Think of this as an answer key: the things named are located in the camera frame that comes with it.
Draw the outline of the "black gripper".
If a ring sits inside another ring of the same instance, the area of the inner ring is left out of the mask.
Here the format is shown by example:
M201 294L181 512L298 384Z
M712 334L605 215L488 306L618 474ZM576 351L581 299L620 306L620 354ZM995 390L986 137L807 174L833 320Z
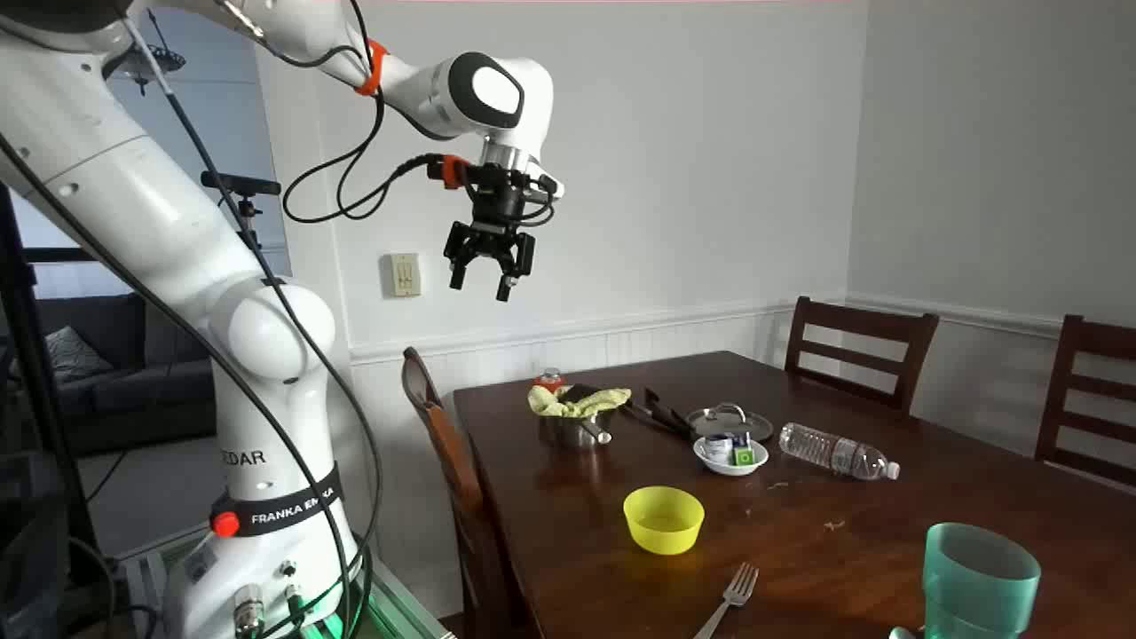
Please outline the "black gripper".
M553 211L557 180L542 170L475 165L466 170L466 195L473 202L473 230L452 228L445 241L452 287L466 284L475 255L498 255L498 299L507 303L514 284L533 274L535 241L527 225Z

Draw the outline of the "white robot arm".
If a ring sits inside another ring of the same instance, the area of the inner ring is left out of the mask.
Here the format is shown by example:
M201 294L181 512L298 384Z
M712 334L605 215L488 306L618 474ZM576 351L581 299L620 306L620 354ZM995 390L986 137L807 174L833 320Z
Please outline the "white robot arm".
M527 225L562 195L541 167L553 79L535 60L488 53L412 67L366 35L352 0L0 0L5 185L214 360L227 489L211 537L166 578L166 634L352 639L370 605L370 550L344 516L331 447L334 315L321 294L272 276L107 88L111 63L141 47L140 19L161 5L326 73L430 139L475 131L478 165L421 165L473 199L447 258L490 255L505 280L529 274Z

